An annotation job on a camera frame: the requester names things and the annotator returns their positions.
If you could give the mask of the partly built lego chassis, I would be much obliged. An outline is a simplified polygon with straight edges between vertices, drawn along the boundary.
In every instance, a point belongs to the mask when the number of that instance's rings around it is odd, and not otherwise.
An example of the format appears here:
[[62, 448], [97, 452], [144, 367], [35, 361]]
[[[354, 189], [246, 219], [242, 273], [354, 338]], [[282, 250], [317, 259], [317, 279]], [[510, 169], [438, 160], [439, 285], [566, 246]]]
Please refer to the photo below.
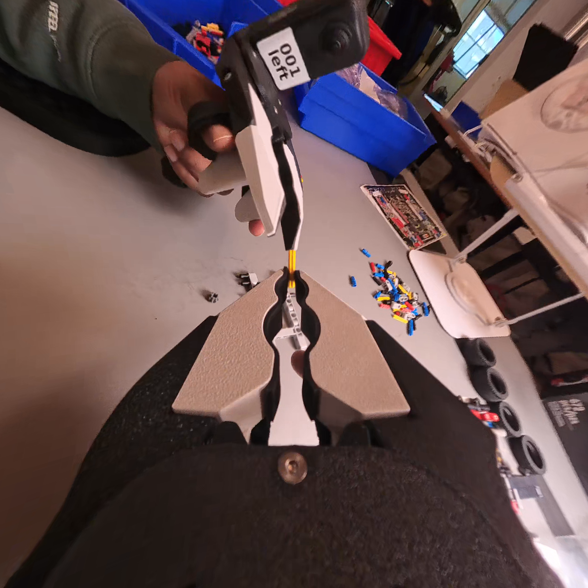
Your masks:
[[509, 496], [511, 508], [516, 515], [520, 515], [523, 506], [522, 502], [524, 500], [543, 497], [543, 492], [538, 488], [536, 482], [531, 481], [528, 483], [526, 481], [528, 477], [537, 475], [524, 476], [520, 474], [518, 471], [518, 464], [516, 463], [508, 445], [508, 437], [503, 430], [496, 427], [495, 423], [498, 418], [495, 414], [490, 412], [488, 406], [489, 403], [482, 402], [478, 398], [466, 398], [463, 396], [460, 396], [459, 400], [467, 406], [470, 413], [474, 415], [479, 422], [485, 425], [494, 434], [496, 438], [496, 466]]

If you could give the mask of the shiny sticker sheet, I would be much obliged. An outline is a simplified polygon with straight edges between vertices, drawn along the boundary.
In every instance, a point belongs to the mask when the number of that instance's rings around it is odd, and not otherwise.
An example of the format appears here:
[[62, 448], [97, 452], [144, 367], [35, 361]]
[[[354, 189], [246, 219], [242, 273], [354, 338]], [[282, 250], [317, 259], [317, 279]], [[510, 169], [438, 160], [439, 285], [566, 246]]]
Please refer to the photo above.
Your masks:
[[447, 236], [407, 185], [362, 185], [360, 189], [408, 250], [419, 251]]

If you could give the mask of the blue plastic bin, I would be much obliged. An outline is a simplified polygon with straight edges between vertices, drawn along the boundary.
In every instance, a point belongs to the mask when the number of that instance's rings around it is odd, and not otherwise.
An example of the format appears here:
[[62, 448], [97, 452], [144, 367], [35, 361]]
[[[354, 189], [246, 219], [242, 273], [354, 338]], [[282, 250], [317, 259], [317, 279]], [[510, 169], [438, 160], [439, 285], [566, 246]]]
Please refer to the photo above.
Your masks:
[[[397, 90], [369, 70], [388, 90]], [[397, 176], [436, 140], [415, 107], [404, 97], [406, 120], [332, 73], [293, 90], [300, 126], [390, 176]]]
[[195, 21], [217, 24], [226, 36], [279, 11], [279, 1], [122, 1], [156, 43], [220, 86], [215, 64], [186, 39]]

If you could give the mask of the pile of mixed lego pins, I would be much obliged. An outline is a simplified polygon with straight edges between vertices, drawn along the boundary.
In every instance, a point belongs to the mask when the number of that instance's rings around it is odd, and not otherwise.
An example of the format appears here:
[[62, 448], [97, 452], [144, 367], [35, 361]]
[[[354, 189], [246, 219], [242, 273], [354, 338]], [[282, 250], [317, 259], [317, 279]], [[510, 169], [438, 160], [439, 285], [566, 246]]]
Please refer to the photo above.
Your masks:
[[388, 311], [393, 320], [403, 325], [408, 336], [413, 336], [419, 323], [432, 315], [429, 301], [401, 278], [391, 261], [369, 262], [369, 269], [376, 284], [372, 298], [379, 308]]

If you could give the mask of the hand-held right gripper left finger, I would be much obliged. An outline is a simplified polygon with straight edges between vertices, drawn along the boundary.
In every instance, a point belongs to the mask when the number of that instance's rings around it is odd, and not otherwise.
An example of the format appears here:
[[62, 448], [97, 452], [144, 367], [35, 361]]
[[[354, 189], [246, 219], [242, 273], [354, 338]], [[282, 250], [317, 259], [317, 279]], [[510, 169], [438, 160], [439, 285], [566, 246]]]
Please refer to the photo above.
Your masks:
[[172, 403], [181, 415], [239, 427], [245, 441], [266, 445], [281, 399], [280, 357], [288, 271], [279, 270], [214, 317]]

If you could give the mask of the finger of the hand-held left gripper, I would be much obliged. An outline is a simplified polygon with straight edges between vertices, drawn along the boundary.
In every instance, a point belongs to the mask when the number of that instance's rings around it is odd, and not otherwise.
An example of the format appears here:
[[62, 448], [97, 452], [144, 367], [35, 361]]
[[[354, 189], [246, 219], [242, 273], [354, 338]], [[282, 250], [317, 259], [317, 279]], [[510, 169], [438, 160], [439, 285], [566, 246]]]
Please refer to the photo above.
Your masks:
[[303, 224], [303, 186], [292, 140], [275, 144], [278, 175], [283, 189], [280, 225], [286, 251], [296, 251]]
[[259, 219], [269, 237], [280, 223], [285, 191], [272, 145], [272, 127], [254, 87], [247, 85], [245, 93], [251, 107], [252, 121], [235, 136], [236, 148], [245, 172], [247, 195], [235, 207], [239, 222]]

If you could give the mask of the crumpled clear bags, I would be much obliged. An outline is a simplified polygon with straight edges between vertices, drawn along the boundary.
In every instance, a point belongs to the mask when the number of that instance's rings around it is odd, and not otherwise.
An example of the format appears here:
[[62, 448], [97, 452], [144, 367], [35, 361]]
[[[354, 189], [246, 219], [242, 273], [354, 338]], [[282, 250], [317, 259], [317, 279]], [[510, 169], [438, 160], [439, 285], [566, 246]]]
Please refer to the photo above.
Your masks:
[[349, 85], [373, 99], [381, 107], [385, 107], [404, 120], [407, 119], [408, 110], [404, 101], [396, 93], [385, 89], [380, 82], [374, 80], [363, 64], [357, 63], [336, 73]]

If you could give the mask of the red plastic bin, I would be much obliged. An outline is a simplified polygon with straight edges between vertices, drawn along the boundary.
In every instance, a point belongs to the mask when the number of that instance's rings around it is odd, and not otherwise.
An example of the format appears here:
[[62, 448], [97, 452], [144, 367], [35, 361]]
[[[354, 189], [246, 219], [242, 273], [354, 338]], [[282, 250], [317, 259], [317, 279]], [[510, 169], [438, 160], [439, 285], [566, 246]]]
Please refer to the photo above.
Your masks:
[[401, 51], [388, 39], [376, 22], [368, 17], [369, 48], [361, 64], [381, 77], [391, 62], [401, 59]]

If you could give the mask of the white book stand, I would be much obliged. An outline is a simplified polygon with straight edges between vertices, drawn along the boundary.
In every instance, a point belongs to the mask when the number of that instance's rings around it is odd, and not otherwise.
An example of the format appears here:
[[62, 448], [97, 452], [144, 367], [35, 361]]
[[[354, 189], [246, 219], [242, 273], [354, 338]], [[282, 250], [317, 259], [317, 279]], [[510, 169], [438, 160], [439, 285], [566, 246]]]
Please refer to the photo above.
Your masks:
[[[466, 140], [475, 156], [491, 157], [491, 180], [510, 209], [493, 226], [455, 256], [410, 251], [409, 261], [432, 309], [445, 331], [455, 339], [500, 337], [522, 320], [587, 298], [587, 168], [545, 175], [514, 168], [492, 144]], [[521, 218], [551, 254], [578, 292], [513, 319], [506, 319], [482, 278], [467, 261], [469, 254]]]

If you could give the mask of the lego car box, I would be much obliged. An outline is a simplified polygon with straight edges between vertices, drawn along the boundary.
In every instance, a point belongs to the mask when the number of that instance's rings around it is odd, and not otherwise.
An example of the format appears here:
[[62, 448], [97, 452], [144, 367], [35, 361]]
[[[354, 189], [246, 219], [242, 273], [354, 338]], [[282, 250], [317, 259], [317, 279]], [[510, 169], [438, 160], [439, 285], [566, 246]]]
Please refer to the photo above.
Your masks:
[[587, 494], [587, 392], [546, 398], [543, 405]]

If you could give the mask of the lego instruction booklet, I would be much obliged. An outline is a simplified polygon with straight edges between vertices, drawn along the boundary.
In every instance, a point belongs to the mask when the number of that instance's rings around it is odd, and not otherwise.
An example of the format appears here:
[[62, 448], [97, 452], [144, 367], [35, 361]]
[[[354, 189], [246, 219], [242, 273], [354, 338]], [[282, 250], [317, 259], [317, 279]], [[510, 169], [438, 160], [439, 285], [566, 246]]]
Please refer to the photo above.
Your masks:
[[586, 169], [587, 61], [485, 118], [479, 139], [524, 172], [545, 175]]

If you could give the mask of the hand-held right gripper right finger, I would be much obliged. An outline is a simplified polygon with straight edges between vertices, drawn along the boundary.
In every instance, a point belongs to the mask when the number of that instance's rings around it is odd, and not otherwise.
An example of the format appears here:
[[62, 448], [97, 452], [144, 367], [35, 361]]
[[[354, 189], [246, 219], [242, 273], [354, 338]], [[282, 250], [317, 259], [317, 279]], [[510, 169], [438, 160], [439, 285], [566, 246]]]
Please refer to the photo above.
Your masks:
[[319, 443], [337, 443], [349, 426], [404, 417], [410, 406], [368, 321], [303, 271], [295, 272], [304, 407]]

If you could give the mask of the person's left hand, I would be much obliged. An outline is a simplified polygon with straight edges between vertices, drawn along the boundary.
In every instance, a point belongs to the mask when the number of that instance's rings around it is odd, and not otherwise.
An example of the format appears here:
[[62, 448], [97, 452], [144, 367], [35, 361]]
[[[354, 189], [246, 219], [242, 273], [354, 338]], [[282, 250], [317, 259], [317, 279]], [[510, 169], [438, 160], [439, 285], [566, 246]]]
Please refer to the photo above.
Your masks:
[[152, 86], [156, 135], [178, 178], [202, 196], [199, 176], [211, 161], [189, 146], [187, 115], [195, 104], [209, 101], [226, 105], [224, 91], [188, 63], [175, 61], [158, 69]]

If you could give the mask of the black lego tyre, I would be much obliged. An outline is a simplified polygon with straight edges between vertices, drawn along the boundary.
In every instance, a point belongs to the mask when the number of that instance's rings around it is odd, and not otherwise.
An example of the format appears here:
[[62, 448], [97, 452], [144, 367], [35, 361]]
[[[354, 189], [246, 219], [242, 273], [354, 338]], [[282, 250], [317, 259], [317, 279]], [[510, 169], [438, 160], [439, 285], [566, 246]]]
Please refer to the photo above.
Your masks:
[[498, 418], [495, 425], [503, 430], [507, 437], [521, 437], [523, 436], [523, 429], [518, 414], [506, 401], [498, 401], [489, 403], [490, 412], [495, 414]]
[[490, 369], [496, 365], [496, 355], [484, 339], [464, 337], [456, 342], [468, 366]]
[[545, 474], [545, 457], [533, 438], [528, 435], [522, 435], [519, 437], [508, 437], [507, 441], [521, 475], [542, 476]]
[[471, 367], [469, 377], [476, 393], [488, 403], [505, 401], [509, 396], [504, 379], [494, 368]]

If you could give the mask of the grey lego frame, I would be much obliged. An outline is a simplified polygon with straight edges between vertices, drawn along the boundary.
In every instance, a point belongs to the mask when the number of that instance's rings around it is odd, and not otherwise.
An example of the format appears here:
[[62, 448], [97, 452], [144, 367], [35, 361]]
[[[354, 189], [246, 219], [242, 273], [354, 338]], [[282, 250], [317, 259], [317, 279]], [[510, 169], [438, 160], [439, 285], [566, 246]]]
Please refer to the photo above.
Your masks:
[[[259, 283], [257, 275], [252, 272], [237, 272], [235, 273], [235, 277], [239, 285], [245, 288], [247, 292]], [[286, 289], [286, 298], [282, 306], [282, 328], [275, 336], [274, 341], [289, 340], [296, 350], [306, 350], [309, 342], [302, 332], [298, 313], [292, 298], [293, 293], [293, 289]]]

